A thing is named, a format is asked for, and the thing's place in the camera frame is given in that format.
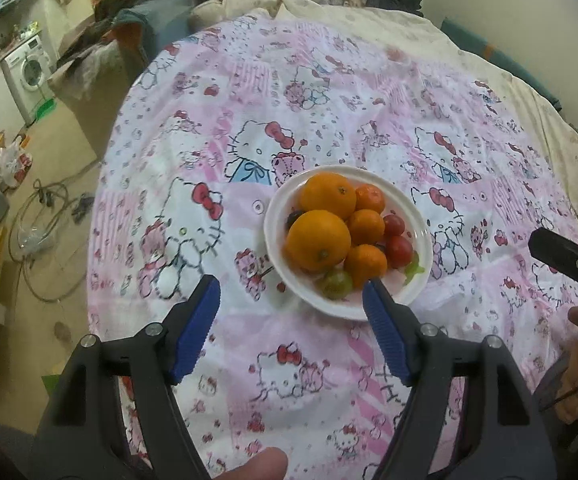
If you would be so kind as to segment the red tomato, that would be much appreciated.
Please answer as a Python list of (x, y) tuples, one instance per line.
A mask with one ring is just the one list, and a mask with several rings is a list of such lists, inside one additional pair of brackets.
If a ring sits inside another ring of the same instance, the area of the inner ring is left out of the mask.
[(405, 268), (413, 260), (414, 249), (406, 237), (391, 236), (385, 241), (385, 255), (391, 268)]
[(405, 221), (397, 214), (387, 214), (383, 217), (385, 224), (385, 238), (401, 236), (406, 230)]

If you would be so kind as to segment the medium mandarin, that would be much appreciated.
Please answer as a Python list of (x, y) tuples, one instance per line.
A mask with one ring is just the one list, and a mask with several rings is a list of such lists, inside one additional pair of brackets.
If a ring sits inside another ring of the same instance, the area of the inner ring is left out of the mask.
[(350, 249), (343, 269), (351, 276), (355, 289), (361, 289), (373, 278), (382, 278), (388, 271), (385, 253), (374, 245), (362, 244)]

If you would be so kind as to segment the small tangerine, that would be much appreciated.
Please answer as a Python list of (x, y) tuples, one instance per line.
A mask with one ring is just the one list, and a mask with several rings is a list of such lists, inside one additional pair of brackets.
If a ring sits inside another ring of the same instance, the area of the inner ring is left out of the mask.
[(385, 236), (385, 222), (379, 212), (371, 209), (354, 211), (347, 219), (347, 227), (354, 245), (378, 244)]

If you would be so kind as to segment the small mandarin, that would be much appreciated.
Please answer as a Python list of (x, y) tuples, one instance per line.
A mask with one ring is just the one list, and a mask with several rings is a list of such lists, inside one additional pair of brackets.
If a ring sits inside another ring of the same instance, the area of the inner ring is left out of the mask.
[(364, 183), (355, 188), (356, 209), (368, 209), (377, 214), (385, 210), (385, 196), (376, 185)]

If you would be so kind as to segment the green tomato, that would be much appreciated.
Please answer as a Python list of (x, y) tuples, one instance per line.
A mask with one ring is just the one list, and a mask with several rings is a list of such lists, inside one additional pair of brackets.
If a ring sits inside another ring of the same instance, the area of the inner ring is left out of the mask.
[(332, 269), (316, 281), (319, 292), (330, 300), (341, 300), (353, 292), (351, 275), (343, 269)]

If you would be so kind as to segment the large orange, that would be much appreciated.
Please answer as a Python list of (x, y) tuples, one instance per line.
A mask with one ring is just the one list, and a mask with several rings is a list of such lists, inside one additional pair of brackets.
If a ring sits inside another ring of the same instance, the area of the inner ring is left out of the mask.
[(298, 269), (324, 273), (341, 263), (352, 245), (345, 222), (327, 210), (306, 211), (290, 227), (283, 252)]
[(301, 188), (298, 205), (304, 211), (321, 209), (347, 220), (356, 209), (355, 188), (342, 174), (318, 172)]

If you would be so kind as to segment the dark plum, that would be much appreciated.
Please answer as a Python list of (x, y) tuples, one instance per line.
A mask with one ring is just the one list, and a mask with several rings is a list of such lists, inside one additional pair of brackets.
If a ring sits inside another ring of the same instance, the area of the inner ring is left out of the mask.
[(285, 222), (285, 228), (286, 228), (287, 232), (290, 231), (291, 226), (293, 226), (295, 224), (295, 222), (298, 220), (298, 218), (300, 218), (303, 214), (304, 214), (304, 210), (291, 211), (291, 213), (289, 214), (289, 216), (287, 217), (286, 222)]

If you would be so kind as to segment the green mat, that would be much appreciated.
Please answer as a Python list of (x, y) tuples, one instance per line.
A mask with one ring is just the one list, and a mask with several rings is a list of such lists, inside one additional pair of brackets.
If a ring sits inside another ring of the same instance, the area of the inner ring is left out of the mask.
[(43, 375), (41, 379), (47, 395), (51, 396), (58, 385), (60, 375), (59, 374)]

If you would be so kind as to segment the pink white plate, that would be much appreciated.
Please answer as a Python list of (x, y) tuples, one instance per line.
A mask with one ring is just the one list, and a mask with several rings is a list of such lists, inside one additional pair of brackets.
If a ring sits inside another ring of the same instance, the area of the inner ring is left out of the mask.
[(414, 252), (418, 256), (420, 272), (410, 278), (404, 272), (392, 271), (385, 278), (385, 286), (395, 300), (402, 304), (411, 304), (423, 291), (429, 280), (433, 263), (432, 243), (429, 230), (423, 216), (410, 198), (396, 186), (371, 172), (351, 166), (319, 167), (301, 172), (284, 183), (269, 202), (263, 224), (264, 239), (271, 263), (279, 277), (294, 292), (314, 309), (346, 320), (365, 321), (367, 316), (362, 310), (361, 295), (352, 292), (347, 299), (327, 299), (317, 291), (315, 283), (307, 274), (295, 269), (285, 256), (285, 244), (288, 231), (286, 219), (291, 209), (298, 203), (299, 192), (310, 177), (332, 170), (346, 177), (353, 184), (373, 184), (385, 193), (387, 206), (400, 214), (407, 228), (405, 234), (413, 242)]

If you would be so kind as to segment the plastic bags on floor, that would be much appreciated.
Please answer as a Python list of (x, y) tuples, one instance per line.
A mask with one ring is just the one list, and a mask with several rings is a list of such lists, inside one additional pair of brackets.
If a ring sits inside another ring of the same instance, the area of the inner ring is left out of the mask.
[(18, 188), (32, 167), (32, 156), (27, 152), (29, 136), (25, 131), (17, 133), (12, 142), (5, 142), (0, 131), (0, 190), (5, 192)]

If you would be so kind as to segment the pink cartoon bed sheet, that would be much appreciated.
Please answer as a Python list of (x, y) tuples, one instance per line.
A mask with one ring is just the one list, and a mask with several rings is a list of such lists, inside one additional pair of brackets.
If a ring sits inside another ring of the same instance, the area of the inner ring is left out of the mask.
[(465, 63), (251, 13), (167, 46), (132, 84), (96, 193), (88, 315), (100, 336), (131, 336), (219, 279), (174, 390), (212, 474), (277, 446), (291, 478), (368, 477), (408, 396), (367, 325), (318, 313), (269, 261), (268, 203), (304, 170), (356, 167), (413, 201), (433, 244), (423, 321), (501, 336), (530, 387), (558, 360), (578, 286), (526, 241), (543, 226), (578, 242), (578, 207), (509, 91)]

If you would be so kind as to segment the white washing machine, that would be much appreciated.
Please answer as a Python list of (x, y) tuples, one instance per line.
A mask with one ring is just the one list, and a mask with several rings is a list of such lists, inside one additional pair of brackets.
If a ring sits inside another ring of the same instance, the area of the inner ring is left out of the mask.
[(24, 124), (31, 126), (40, 109), (54, 99), (48, 85), (52, 66), (41, 36), (35, 34), (14, 47), (1, 60), (1, 69)]

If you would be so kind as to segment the pile of clothes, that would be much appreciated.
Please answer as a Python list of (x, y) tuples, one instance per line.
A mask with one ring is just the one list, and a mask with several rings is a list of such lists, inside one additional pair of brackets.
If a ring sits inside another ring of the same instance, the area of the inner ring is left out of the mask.
[(209, 0), (98, 0), (94, 13), (62, 40), (50, 89), (84, 100), (96, 79), (126, 72), (131, 79), (169, 44), (191, 34), (191, 11)]

